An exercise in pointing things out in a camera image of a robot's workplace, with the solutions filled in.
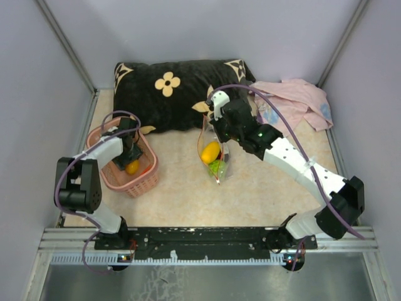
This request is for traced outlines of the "orange mango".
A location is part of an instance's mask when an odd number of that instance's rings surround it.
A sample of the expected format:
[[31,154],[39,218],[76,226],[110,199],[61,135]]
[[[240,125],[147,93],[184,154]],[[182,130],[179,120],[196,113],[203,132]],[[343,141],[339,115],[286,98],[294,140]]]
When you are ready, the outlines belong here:
[[139,160],[134,160],[126,165],[125,172],[128,175],[134,175],[138,171],[139,165],[140,165]]

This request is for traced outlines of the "orange carrot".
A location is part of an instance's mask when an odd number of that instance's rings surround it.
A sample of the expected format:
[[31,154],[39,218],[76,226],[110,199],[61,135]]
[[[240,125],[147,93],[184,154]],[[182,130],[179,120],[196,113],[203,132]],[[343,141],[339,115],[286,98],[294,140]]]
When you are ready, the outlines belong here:
[[144,170],[142,171],[141,175],[142,175],[142,174],[146,174],[147,172],[149,172],[149,170],[151,170],[151,168],[152,168],[152,167],[150,166],[150,167],[144,169]]

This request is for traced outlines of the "yellow lemon fruit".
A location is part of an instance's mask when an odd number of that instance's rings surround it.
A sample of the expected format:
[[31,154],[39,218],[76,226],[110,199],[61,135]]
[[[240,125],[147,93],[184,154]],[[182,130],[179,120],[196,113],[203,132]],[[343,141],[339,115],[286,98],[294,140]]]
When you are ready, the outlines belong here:
[[201,152],[200,158],[204,164],[210,164],[215,161],[221,152],[220,145],[217,141],[212,141],[206,145]]

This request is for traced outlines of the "clear zip top bag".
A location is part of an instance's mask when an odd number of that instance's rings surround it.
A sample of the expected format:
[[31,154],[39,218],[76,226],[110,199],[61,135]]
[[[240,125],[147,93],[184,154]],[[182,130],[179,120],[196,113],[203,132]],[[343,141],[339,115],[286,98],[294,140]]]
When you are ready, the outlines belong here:
[[227,143],[217,138],[207,116],[203,116],[202,127],[197,140],[197,153],[208,176],[221,185],[231,177],[231,153]]

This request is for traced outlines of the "green custard apple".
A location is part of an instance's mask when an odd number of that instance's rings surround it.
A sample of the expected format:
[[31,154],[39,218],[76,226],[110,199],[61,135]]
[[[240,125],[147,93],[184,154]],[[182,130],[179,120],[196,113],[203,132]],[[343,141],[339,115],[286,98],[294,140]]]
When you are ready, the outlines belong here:
[[210,176],[224,177],[227,171],[227,164],[224,161],[215,160],[208,165]]

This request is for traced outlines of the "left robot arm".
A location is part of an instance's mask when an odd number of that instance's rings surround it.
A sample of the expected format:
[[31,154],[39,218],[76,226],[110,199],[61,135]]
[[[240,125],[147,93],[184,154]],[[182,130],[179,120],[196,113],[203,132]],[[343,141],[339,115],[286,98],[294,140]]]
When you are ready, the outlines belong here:
[[140,126],[135,115],[122,117],[117,127],[105,130],[93,146],[73,157],[62,157],[56,163],[55,206],[95,225],[98,231],[95,237],[106,250],[126,247],[130,233],[125,219],[102,201],[100,172],[112,161],[125,167],[138,157],[135,143]]

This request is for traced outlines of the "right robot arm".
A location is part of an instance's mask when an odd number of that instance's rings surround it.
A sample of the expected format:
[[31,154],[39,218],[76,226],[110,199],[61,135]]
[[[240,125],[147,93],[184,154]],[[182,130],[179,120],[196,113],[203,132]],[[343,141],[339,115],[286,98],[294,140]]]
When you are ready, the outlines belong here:
[[345,233],[363,237],[352,228],[364,210],[364,187],[359,178],[346,179],[313,162],[280,131],[258,123],[250,106],[242,100],[230,100],[226,94],[218,93],[206,104],[221,142],[237,142],[248,154],[287,173],[320,202],[319,208],[295,213],[283,222],[279,238],[285,247],[294,248],[302,238],[320,233],[336,240]]

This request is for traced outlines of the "pink plastic basket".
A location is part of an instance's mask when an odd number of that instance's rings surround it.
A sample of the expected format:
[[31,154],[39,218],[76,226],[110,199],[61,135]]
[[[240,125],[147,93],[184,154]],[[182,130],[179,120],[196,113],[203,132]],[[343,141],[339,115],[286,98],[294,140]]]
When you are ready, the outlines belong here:
[[[112,161],[100,171],[101,178],[108,189],[118,193],[125,193],[131,198],[139,197],[154,188],[159,179],[159,159],[141,131],[138,135],[138,146],[143,151],[143,154],[138,159],[140,165],[134,175],[128,175],[125,170],[119,170]],[[152,167],[151,170],[141,175],[142,171],[150,166]]]

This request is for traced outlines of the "pink printed cloth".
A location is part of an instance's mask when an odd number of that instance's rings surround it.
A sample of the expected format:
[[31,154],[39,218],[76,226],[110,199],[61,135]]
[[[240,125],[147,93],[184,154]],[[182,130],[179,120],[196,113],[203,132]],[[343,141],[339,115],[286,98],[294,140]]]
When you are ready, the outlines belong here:
[[303,79],[279,83],[258,81],[251,86],[267,96],[292,129],[302,120],[317,132],[333,126],[326,92]]

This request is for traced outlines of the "black floral pillow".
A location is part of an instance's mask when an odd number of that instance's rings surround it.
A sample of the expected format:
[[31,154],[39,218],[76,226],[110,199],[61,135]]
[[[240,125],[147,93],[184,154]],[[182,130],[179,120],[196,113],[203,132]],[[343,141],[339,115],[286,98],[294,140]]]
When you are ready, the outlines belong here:
[[154,133],[201,128],[213,90],[231,84],[229,97],[244,100],[247,91],[236,85],[256,82],[245,61],[232,58],[151,65],[119,62],[114,77],[113,116],[133,113],[146,132]]

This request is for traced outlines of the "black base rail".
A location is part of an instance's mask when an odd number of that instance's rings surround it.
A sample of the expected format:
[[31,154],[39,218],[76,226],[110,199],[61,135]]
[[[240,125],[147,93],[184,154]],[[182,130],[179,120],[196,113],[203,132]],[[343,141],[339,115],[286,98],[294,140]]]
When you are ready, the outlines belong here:
[[301,240],[283,227],[138,227],[95,238],[96,250],[133,251],[135,259],[259,260],[272,251],[296,249]]

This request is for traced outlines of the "aluminium frame post left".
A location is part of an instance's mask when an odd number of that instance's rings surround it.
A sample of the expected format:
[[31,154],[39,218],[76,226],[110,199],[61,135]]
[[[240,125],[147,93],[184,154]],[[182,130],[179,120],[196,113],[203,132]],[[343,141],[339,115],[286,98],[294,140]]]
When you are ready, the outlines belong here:
[[93,95],[96,94],[97,89],[88,71],[84,67],[84,64],[81,62],[76,51],[73,49],[72,44],[70,43],[68,37],[65,35],[63,29],[61,28],[58,20],[53,14],[48,3],[44,0],[34,0],[33,2],[35,3],[35,5],[37,5],[39,11],[44,17],[44,20],[48,23],[52,32],[54,32],[57,40],[60,42],[61,47],[63,48],[64,52],[66,53],[67,57],[69,58],[75,70],[78,72],[80,78],[82,79],[87,89],[89,89],[91,94]]

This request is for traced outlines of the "aluminium frame post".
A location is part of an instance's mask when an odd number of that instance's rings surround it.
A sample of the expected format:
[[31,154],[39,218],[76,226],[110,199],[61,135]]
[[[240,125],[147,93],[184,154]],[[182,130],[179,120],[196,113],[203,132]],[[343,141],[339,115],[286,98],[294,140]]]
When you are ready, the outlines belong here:
[[356,7],[354,13],[352,14],[350,21],[348,22],[344,32],[342,33],[342,36],[338,44],[336,45],[334,52],[330,56],[330,59],[325,69],[323,70],[323,73],[320,76],[318,83],[316,84],[318,88],[323,88],[332,70],[334,69],[337,61],[339,60],[341,53],[345,49],[348,41],[352,37],[353,32],[356,30],[359,22],[363,18],[363,15],[365,14],[365,11],[367,10],[369,4],[370,4],[369,0],[361,0],[358,2],[358,6]]
[[87,89],[89,89],[91,94],[93,95],[96,94],[97,89],[88,71],[84,67],[84,64],[81,62],[76,51],[73,49],[72,44],[70,43],[68,37],[65,35],[63,29],[61,28],[58,20],[53,14],[48,3],[44,0],[34,0],[33,2],[35,3],[35,5],[37,5],[39,11],[44,17],[44,20],[48,23],[52,32],[54,32],[57,40],[60,42],[61,47],[63,48],[64,52],[66,53],[67,57],[69,58],[75,70],[78,72],[80,78],[82,79]]

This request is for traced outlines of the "aluminium frame post right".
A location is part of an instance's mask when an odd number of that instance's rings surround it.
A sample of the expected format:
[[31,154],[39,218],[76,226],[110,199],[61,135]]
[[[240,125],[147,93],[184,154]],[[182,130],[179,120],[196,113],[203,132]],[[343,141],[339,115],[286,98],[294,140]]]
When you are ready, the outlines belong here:
[[356,7],[354,13],[352,14],[350,21],[348,22],[344,32],[342,33],[342,36],[338,44],[336,45],[334,52],[330,56],[330,59],[325,69],[323,70],[323,73],[320,76],[318,83],[316,84],[318,88],[323,88],[332,70],[334,69],[337,61],[339,60],[341,53],[345,49],[348,41],[352,37],[353,32],[356,30],[359,22],[363,18],[363,15],[365,14],[365,11],[367,10],[369,4],[370,4],[369,0],[361,0],[358,2],[358,6]]

